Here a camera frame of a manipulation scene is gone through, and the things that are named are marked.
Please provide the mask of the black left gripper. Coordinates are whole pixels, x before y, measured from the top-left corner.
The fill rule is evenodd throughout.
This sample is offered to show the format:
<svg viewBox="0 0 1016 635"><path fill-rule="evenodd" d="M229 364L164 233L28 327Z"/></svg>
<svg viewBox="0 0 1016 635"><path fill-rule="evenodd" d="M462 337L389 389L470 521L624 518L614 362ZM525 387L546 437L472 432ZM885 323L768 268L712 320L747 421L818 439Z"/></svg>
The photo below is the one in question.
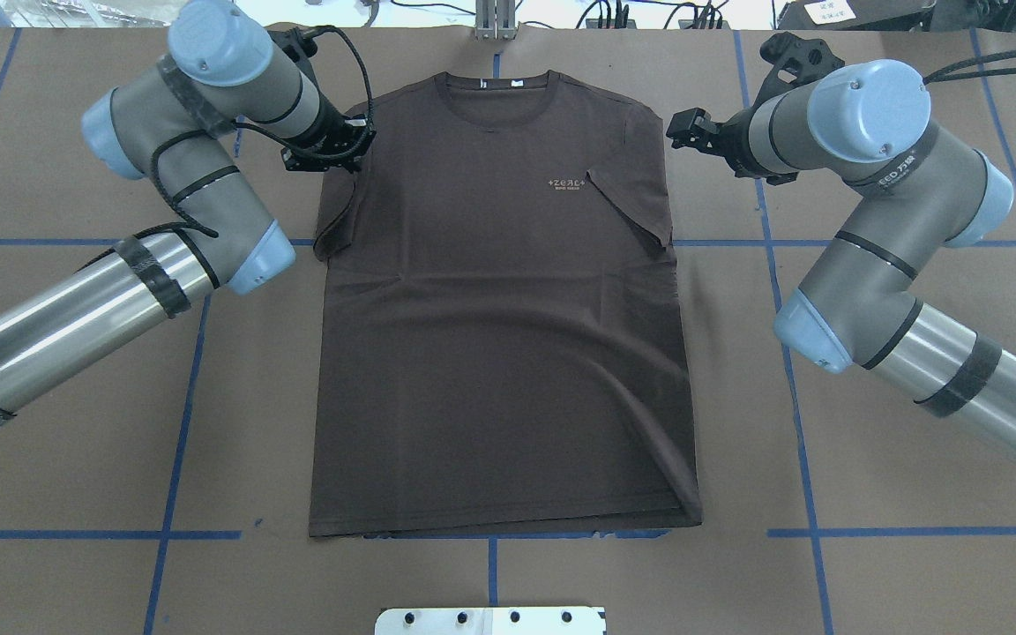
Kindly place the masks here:
<svg viewBox="0 0 1016 635"><path fill-rule="evenodd" d="M324 173L342 168L354 174L362 169L362 156L376 134L371 113L360 108L347 116L323 98L316 121L306 133L305 152L283 148L282 162L288 172Z"/></svg>

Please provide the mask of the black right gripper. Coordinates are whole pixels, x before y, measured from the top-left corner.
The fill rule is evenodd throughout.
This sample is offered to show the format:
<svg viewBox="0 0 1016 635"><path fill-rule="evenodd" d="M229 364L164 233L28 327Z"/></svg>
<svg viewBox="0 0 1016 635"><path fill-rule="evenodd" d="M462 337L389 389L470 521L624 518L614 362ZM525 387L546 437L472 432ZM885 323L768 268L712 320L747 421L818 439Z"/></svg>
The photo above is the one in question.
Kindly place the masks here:
<svg viewBox="0 0 1016 635"><path fill-rule="evenodd" d="M708 113L702 108L690 108L673 114L669 122L670 148L692 149L702 155L723 158L736 177L754 176L754 157L749 142L749 129L753 112L743 109L726 122L716 124L709 133Z"/></svg>

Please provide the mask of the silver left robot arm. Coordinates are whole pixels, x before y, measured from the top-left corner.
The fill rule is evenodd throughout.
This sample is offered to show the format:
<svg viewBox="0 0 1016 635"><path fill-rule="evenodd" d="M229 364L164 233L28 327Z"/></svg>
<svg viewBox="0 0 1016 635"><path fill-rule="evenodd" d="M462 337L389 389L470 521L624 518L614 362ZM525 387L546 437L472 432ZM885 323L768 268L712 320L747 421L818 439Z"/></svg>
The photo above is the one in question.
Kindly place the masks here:
<svg viewBox="0 0 1016 635"><path fill-rule="evenodd" d="M287 170L354 170L376 126L350 31L269 28L231 1L189 1L161 55L98 98L80 131L110 174L149 189L158 220L0 314L0 429L217 290L254 292L293 264L285 228L223 140L251 131Z"/></svg>

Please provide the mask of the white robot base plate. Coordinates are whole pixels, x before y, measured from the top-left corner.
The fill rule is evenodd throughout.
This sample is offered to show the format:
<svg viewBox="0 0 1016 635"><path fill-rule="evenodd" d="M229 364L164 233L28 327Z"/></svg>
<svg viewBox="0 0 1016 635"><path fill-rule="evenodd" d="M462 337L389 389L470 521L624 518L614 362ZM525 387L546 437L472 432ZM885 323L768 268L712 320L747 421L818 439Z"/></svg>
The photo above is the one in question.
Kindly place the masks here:
<svg viewBox="0 0 1016 635"><path fill-rule="evenodd" d="M589 606L395 608L375 634L608 634L605 609Z"/></svg>

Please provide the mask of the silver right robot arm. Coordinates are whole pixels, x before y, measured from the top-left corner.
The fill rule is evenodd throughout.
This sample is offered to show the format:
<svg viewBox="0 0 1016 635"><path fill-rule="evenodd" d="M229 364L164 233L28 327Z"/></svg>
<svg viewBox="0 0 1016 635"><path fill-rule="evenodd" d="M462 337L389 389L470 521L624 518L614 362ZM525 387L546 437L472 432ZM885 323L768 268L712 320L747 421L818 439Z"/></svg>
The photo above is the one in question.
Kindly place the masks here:
<svg viewBox="0 0 1016 635"><path fill-rule="evenodd" d="M934 120L918 71L834 62L785 83L774 70L728 121L686 109L665 134L741 178L841 178L859 204L775 314L775 337L831 373L871 371L1016 462L1016 356L910 290L937 250L975 245L1005 221L1012 182Z"/></svg>

